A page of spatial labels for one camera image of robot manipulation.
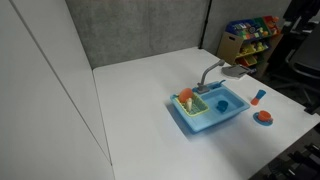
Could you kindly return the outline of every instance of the gray wall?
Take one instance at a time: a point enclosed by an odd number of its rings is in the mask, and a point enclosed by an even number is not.
[[[92,68],[194,47],[209,0],[66,0]],[[216,53],[226,24],[282,17],[290,0],[213,0],[204,49]]]

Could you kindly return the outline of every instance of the blue toy sink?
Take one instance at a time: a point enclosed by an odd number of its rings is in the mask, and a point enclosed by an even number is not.
[[[195,103],[192,105],[192,109],[198,110],[197,112],[187,112],[184,105],[179,102],[177,95],[172,95],[170,97],[173,105],[181,114],[184,121],[189,125],[193,133],[197,133],[205,128],[226,121],[250,107],[248,103],[223,84],[218,84],[219,82],[208,84],[207,86],[210,91],[204,94],[198,94],[196,88],[193,89],[193,99],[196,101],[194,101]],[[224,111],[217,108],[219,101],[227,102],[228,106]]]

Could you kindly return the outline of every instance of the toy sink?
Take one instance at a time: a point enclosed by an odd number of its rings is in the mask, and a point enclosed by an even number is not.
[[[219,82],[213,82],[207,86],[210,91],[203,94],[198,94],[196,88],[193,88],[193,104],[190,112],[185,109],[184,104],[179,102],[177,95],[170,97],[193,133],[226,121],[250,107],[248,103]],[[228,104],[223,112],[217,108],[219,101],[226,101]]]

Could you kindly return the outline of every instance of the white table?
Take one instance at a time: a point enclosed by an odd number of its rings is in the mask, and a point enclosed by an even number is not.
[[[190,134],[169,97],[196,86],[217,61],[190,48],[94,70],[116,180],[248,179],[319,122],[255,79],[229,80],[217,67],[206,83],[227,79],[224,85],[248,103],[259,89],[267,94],[257,107]],[[253,120],[262,109],[272,126]]]

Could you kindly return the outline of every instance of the orange cup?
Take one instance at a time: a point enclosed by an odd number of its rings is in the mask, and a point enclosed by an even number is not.
[[[270,113],[268,113],[267,111],[260,111],[259,112],[259,114],[258,114],[258,119],[260,120],[260,121],[264,121],[264,122],[266,122],[266,121],[270,121],[270,119],[271,119],[271,114]]]

